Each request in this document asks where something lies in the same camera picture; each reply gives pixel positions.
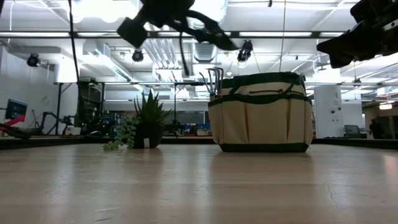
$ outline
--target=spotlight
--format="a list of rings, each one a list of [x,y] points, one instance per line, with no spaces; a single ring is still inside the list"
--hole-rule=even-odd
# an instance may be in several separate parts
[[[30,67],[39,67],[40,66],[39,54],[30,54],[30,57],[27,59],[26,63]]]
[[[239,51],[238,61],[239,62],[247,61],[251,56],[252,51],[253,51],[253,44],[251,43],[251,40],[245,40],[241,50]]]
[[[136,49],[134,53],[132,54],[132,60],[134,62],[141,62],[144,59],[144,55],[142,54],[141,49]]]

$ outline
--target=succulent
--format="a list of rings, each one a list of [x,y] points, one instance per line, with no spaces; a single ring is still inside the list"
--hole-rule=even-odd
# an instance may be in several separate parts
[[[126,118],[122,126],[118,126],[118,135],[115,137],[115,141],[108,142],[104,144],[103,149],[106,152],[109,151],[116,151],[119,149],[119,146],[123,146],[123,140],[127,140],[127,148],[133,149],[134,148],[134,136],[136,135],[135,130],[136,125],[139,124],[139,118]]]
[[[159,93],[154,97],[152,91],[149,92],[148,100],[145,99],[144,92],[142,92],[142,106],[139,105],[137,97],[134,100],[134,107],[137,117],[144,124],[162,124],[166,117],[172,113],[172,110],[163,110],[163,103],[159,104]]]

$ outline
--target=plant pot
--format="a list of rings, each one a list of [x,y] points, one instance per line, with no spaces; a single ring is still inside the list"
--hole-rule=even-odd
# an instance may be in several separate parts
[[[143,149],[144,139],[149,139],[149,147],[156,148],[163,137],[164,126],[161,124],[138,124],[134,136],[134,148]]]

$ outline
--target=ceiling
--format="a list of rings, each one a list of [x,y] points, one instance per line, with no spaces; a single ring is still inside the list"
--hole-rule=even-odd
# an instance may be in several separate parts
[[[75,24],[78,32],[88,31],[115,31],[122,23],[124,17],[134,17],[137,12],[136,0],[85,0],[95,1],[89,9],[85,10],[89,16],[81,22]],[[204,14],[219,16],[216,9],[207,9],[209,2],[214,4],[214,0],[197,0],[204,10]],[[230,0],[222,1],[226,3],[226,14],[222,20],[221,27],[225,31],[328,31],[343,32],[355,26],[355,21],[349,13],[357,0],[287,0],[287,7],[284,13],[284,2],[274,0],[272,7],[267,7],[266,1],[253,0]],[[107,23],[102,20],[103,16],[117,16],[115,22]],[[69,31],[67,17],[67,1],[6,1],[0,18],[0,30],[2,31]],[[132,53],[134,48],[122,39],[96,39],[96,40],[76,40],[76,51],[81,64],[81,76],[94,77],[98,81],[115,82],[122,81],[115,79],[115,73],[103,63],[103,61],[92,58],[85,52],[85,44],[95,41],[99,48],[106,44],[110,48],[110,58],[116,62],[121,69],[134,77],[138,82],[166,82],[171,71],[162,72],[162,76],[155,75],[157,64],[151,59],[150,52],[144,47],[144,59],[142,62],[133,62]],[[241,46],[244,39],[233,39],[237,46]],[[313,74],[318,69],[314,66],[320,58],[320,53],[316,50],[317,42],[324,41],[317,39],[252,39],[253,54],[247,61],[246,66],[238,65],[236,52],[224,52],[218,50],[216,57],[211,61],[213,64],[198,63],[192,57],[194,40],[185,39],[183,51],[188,67],[190,69],[190,79],[200,78],[198,72],[208,67],[221,67],[225,72],[232,75],[249,75],[253,73],[265,72],[298,72],[306,76],[308,82],[315,82]],[[167,47],[173,53],[166,55],[162,49],[163,43],[169,43]],[[181,67],[181,53],[179,50],[178,39],[169,40],[148,40],[147,44],[160,49],[165,60],[168,57],[175,57]],[[28,55],[29,47],[38,47],[41,50],[40,56],[49,63],[59,63],[59,60],[72,56],[72,48],[69,39],[11,39],[11,46],[19,49],[20,54]],[[51,47],[59,48],[59,52],[50,52]],[[355,77],[362,77],[363,82],[383,82],[384,80],[394,81],[398,78],[398,55],[390,57],[378,57],[367,62],[357,62],[344,67],[340,70],[341,79],[344,82],[352,82]],[[178,78],[186,79],[181,70],[174,70]],[[369,93],[377,87],[370,86],[362,88],[358,93]]]

